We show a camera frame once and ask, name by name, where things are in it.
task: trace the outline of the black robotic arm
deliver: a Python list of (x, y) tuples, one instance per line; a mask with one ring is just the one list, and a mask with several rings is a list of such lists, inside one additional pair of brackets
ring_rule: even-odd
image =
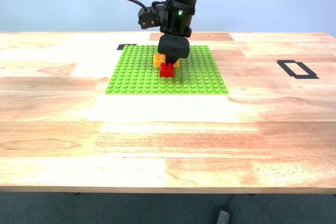
[(139, 25), (142, 29), (159, 27), (164, 35), (160, 38), (158, 52), (166, 55), (166, 63), (174, 64), (179, 58), (187, 58), (191, 36), (190, 24), (195, 15), (197, 0), (166, 0), (153, 2), (150, 7), (141, 5)]

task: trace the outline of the wooden table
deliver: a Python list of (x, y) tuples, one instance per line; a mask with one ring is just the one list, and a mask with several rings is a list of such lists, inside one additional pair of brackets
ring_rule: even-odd
[(335, 38), (194, 33), (229, 95), (105, 95), (118, 45), (159, 37), (0, 34), (0, 190), (336, 194)]

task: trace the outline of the red lego brick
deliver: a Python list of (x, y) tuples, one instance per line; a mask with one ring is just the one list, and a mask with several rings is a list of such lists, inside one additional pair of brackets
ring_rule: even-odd
[(160, 77), (174, 77), (174, 67), (173, 64), (165, 63), (160, 64)]

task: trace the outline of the lego brick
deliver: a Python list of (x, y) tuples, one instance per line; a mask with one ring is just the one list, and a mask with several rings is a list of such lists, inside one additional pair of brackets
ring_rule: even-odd
[(174, 68), (179, 68), (180, 65), (181, 65), (181, 60), (178, 59), (177, 62), (175, 62), (175, 64), (174, 64)]
[(221, 73), (207, 46), (190, 46), (173, 78), (160, 78), (153, 68), (157, 46), (125, 46), (106, 94), (228, 94)]
[(117, 50), (123, 50), (125, 46), (136, 46), (136, 44), (120, 44)]
[(162, 63), (166, 63), (166, 56), (161, 54), (154, 54), (153, 67), (158, 68)]
[(160, 64), (160, 77), (174, 77), (174, 67), (172, 63)]

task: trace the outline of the light blue wall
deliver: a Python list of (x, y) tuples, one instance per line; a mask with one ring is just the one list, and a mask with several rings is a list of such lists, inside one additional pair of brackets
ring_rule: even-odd
[[(0, 31), (140, 30), (138, 11), (122, 0), (0, 0)], [(336, 0), (198, 0), (192, 28), (336, 36), (335, 20)]]

